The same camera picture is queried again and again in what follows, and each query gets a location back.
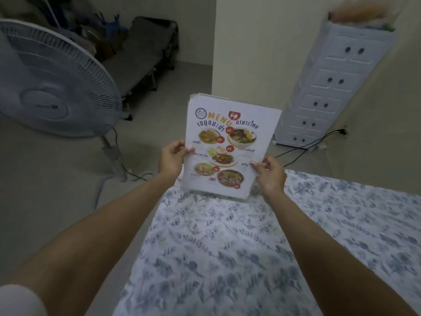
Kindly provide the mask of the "person's right hand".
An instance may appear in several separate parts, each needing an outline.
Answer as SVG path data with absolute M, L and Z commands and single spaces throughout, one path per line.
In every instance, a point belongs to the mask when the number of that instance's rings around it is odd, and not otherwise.
M 268 169 L 253 169 L 257 174 L 256 180 L 264 198 L 271 200 L 277 196 L 285 195 L 287 174 L 283 166 L 271 155 L 265 155 L 262 161 L 268 163 Z

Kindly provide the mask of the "person's left hand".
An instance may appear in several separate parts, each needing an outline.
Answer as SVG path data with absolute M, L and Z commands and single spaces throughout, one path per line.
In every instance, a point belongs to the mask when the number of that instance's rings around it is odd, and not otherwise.
M 184 158 L 189 154 L 179 154 L 180 147 L 185 146 L 184 140 L 175 140 L 162 148 L 159 162 L 158 174 L 175 181 L 182 171 Z

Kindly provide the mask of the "stack of printed menu sheets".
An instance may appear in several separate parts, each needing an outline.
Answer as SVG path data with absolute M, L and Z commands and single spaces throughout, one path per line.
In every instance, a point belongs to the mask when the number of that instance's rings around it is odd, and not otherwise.
M 272 141 L 281 110 L 205 94 L 188 102 L 186 156 L 182 187 L 216 195 L 248 198 L 256 172 Z

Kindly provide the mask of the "person's right forearm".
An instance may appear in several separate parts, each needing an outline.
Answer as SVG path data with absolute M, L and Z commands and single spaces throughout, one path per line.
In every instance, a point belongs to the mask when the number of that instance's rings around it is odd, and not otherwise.
M 263 190 L 324 316 L 418 316 L 282 189 Z

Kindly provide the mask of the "person's left forearm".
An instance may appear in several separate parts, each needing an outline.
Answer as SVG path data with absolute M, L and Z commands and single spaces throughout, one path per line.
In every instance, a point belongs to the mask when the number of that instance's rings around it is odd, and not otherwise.
M 52 313 L 78 295 L 87 299 L 80 303 L 85 309 L 177 177 L 159 173 L 67 228 L 27 260 L 11 284 L 32 290 Z

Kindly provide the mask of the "floral bed sheet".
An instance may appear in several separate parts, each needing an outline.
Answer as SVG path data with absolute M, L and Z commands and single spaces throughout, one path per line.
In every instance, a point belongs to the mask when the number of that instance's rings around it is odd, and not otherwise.
M 286 194 L 421 316 L 421 196 L 287 170 Z M 112 316 L 322 316 L 258 186 L 168 189 Z

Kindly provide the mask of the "dark folding cot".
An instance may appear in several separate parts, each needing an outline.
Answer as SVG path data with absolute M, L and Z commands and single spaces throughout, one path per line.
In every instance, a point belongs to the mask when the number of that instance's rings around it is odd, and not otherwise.
M 121 48 L 102 62 L 120 92 L 126 113 L 130 97 L 140 84 L 148 81 L 156 91 L 155 72 L 164 66 L 174 69 L 178 34 L 174 20 L 136 16 Z

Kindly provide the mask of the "white plastic drawer cabinet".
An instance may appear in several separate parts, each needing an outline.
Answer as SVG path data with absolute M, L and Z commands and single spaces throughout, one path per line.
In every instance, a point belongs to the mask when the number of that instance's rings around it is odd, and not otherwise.
M 395 37 L 324 22 L 281 113 L 276 144 L 308 148 L 322 139 Z

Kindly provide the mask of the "white standing fan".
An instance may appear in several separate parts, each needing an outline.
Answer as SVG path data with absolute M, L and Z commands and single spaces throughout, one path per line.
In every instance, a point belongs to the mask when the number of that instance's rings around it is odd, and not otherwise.
M 146 180 L 125 167 L 106 134 L 122 119 L 120 92 L 92 54 L 51 29 L 0 19 L 0 112 L 23 126 L 65 138 L 98 137 L 112 174 L 98 181 L 93 209 L 106 180 Z

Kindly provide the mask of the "pile of bags and clutter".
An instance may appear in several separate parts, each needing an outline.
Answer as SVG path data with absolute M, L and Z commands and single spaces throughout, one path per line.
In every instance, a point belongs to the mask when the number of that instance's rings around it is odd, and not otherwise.
M 122 49 L 128 29 L 119 15 L 109 22 L 89 0 L 25 0 L 32 7 L 33 21 L 61 33 L 103 62 Z

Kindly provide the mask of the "items on drawer cabinet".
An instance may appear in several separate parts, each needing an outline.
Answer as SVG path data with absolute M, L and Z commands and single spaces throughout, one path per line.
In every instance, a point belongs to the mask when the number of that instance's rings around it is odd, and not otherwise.
M 394 0 L 342 0 L 328 13 L 328 21 L 342 26 L 393 32 Z

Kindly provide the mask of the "white sleeve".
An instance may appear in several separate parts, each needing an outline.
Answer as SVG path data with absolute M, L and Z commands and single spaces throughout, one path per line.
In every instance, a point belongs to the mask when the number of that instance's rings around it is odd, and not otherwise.
M 8 284 L 0 287 L 0 316 L 48 316 L 48 313 L 32 290 Z

